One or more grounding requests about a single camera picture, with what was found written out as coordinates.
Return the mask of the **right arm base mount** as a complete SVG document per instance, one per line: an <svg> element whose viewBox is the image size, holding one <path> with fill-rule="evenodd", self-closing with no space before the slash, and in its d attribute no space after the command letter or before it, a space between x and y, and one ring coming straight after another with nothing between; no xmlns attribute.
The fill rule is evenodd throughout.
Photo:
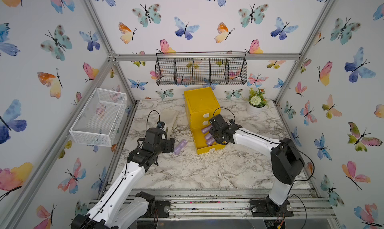
<svg viewBox="0 0 384 229"><path fill-rule="evenodd" d="M293 217L293 207L288 200L277 205L269 197L250 201L250 211L253 217Z"/></svg>

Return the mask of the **purple bag roll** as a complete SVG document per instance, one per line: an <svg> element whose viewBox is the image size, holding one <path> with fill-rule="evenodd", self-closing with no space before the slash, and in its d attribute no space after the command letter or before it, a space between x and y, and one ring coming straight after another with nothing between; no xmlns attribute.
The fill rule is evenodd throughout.
<svg viewBox="0 0 384 229"><path fill-rule="evenodd" d="M175 147L174 154L179 155L181 150L184 149L187 145L188 141L183 139L180 141L180 143Z"/></svg>
<svg viewBox="0 0 384 229"><path fill-rule="evenodd" d="M206 133L209 132L209 130L210 130L211 128L212 128L212 125L209 125L209 126L203 128L203 129L201 130L201 132L202 132L203 134L206 134Z"/></svg>
<svg viewBox="0 0 384 229"><path fill-rule="evenodd" d="M211 146L214 142L215 142L215 139L211 138L211 139L206 141L206 144L207 144L207 146Z"/></svg>
<svg viewBox="0 0 384 229"><path fill-rule="evenodd" d="M205 135L205 139L206 140L209 140L209 139L211 139L212 138L212 135L210 134L210 133L208 133L207 135Z"/></svg>

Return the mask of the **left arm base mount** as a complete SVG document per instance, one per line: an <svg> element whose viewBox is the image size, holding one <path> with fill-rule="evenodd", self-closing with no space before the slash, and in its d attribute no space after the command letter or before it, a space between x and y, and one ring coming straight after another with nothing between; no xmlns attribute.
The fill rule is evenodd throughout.
<svg viewBox="0 0 384 229"><path fill-rule="evenodd" d="M171 203L169 201L159 201L155 196L146 192L139 192L135 198L142 198L148 202L147 211L141 218L168 218L171 210Z"/></svg>

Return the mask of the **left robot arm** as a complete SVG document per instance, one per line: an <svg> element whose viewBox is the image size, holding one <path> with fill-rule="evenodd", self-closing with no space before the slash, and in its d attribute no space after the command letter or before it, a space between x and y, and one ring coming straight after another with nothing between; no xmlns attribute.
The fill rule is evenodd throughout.
<svg viewBox="0 0 384 229"><path fill-rule="evenodd" d="M175 140L168 138L166 130L162 121L147 129L145 137L138 139L137 147L127 156L119 177L86 215L75 216L72 229L128 229L143 216L153 218L152 227L157 227L159 210L155 196L139 192L127 207L122 206L149 168L158 164L159 155L174 152Z"/></svg>

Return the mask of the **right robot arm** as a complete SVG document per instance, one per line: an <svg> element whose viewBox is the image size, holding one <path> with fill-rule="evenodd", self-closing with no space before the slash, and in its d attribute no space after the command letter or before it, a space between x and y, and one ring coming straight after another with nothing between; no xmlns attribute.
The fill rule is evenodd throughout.
<svg viewBox="0 0 384 229"><path fill-rule="evenodd" d="M246 146L271 160L275 181L268 200L275 206L282 206L304 167L304 160L295 143L289 138L278 140L263 137L236 124L234 120L225 121L220 114L212 117L210 124L209 133L216 143Z"/></svg>

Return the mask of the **yellow drawer cabinet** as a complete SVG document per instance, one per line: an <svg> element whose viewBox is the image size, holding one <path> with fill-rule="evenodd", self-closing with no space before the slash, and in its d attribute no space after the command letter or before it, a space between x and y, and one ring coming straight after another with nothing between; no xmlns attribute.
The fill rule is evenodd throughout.
<svg viewBox="0 0 384 229"><path fill-rule="evenodd" d="M212 88L200 88L185 91L185 108L187 121L194 139L197 154L205 154L223 149L225 146L214 142L207 146L205 135L201 130L209 125L209 120L215 115L220 114L220 104Z"/></svg>

